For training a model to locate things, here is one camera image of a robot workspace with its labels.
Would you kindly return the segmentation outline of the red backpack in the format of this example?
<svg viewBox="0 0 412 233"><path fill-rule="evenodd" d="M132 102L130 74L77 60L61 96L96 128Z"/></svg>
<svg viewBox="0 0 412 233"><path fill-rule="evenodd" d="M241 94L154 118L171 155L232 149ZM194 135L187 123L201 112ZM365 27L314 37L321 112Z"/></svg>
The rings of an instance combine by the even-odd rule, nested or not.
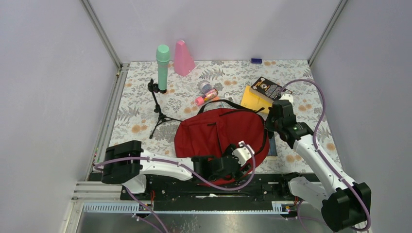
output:
<svg viewBox="0 0 412 233"><path fill-rule="evenodd" d="M230 108L205 110L180 123L174 137L176 157L187 158L213 155L222 157L230 144L249 144L259 166L268 155L269 135L264 119L257 111L226 101ZM219 185L232 183L218 181Z"/></svg>

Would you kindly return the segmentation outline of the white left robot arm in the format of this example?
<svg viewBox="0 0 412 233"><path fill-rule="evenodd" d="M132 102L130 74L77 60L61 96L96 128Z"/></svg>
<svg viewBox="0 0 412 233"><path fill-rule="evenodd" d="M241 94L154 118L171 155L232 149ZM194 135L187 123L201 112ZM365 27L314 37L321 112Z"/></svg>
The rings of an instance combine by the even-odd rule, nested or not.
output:
<svg viewBox="0 0 412 233"><path fill-rule="evenodd" d="M237 145L231 144L220 158L171 158L144 150L141 142L134 140L108 147L104 161L94 168L103 173L103 183L121 184L143 200L151 192L147 184L148 175L171 177L220 189L219 180L238 180L254 168L254 155L253 149L240 141Z"/></svg>

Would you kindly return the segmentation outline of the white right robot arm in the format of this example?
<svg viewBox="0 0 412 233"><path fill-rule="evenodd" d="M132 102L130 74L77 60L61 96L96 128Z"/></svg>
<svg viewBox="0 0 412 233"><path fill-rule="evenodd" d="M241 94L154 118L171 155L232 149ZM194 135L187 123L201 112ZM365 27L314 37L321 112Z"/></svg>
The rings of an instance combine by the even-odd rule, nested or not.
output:
<svg viewBox="0 0 412 233"><path fill-rule="evenodd" d="M297 122L289 100L276 100L269 108L265 121L268 131L277 132L310 166L321 186L297 175L279 186L279 195L285 200L298 196L318 209L326 225L338 232L345 228L358 228L359 232L371 227L371 189L366 183L357 183L339 169L326 151L318 144L313 130L304 122Z"/></svg>

